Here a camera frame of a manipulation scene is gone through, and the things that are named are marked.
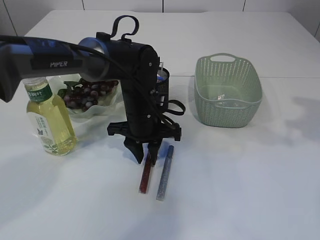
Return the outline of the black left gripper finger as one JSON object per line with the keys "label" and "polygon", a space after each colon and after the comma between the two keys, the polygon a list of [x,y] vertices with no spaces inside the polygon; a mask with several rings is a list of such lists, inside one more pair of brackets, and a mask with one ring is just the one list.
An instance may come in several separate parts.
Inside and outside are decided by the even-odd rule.
{"label": "black left gripper finger", "polygon": [[158,153],[159,149],[161,147],[162,140],[154,140],[148,143],[147,149],[148,149],[148,158],[152,166],[156,164],[156,161],[158,159]]}
{"label": "black left gripper finger", "polygon": [[128,137],[125,138],[123,144],[134,155],[137,163],[141,164],[144,159],[143,144]]}

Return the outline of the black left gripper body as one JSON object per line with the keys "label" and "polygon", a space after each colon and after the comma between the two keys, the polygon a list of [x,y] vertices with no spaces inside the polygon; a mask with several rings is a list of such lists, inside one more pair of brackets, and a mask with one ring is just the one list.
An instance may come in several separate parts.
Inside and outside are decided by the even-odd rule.
{"label": "black left gripper body", "polygon": [[[164,113],[181,116],[182,112],[169,108],[162,112],[157,106],[155,98],[157,74],[142,76],[121,74],[111,75],[108,78],[120,81],[126,115],[126,121],[108,125],[108,135],[122,135],[141,144],[165,138],[181,140],[180,125]],[[168,100],[168,104],[182,107],[182,103],[177,100]]]}

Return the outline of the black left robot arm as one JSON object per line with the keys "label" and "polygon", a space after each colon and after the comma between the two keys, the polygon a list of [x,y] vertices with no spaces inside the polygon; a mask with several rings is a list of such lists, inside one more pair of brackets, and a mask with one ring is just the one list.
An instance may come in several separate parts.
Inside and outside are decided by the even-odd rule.
{"label": "black left robot arm", "polygon": [[160,59],[152,46],[127,38],[112,40],[99,32],[84,44],[55,39],[3,35],[0,38],[0,98],[10,102],[23,79],[79,74],[88,82],[120,81],[126,121],[110,123],[110,136],[124,136],[124,145],[138,163],[143,144],[153,160],[162,140],[179,141],[182,130],[166,116],[160,102],[157,73]]}

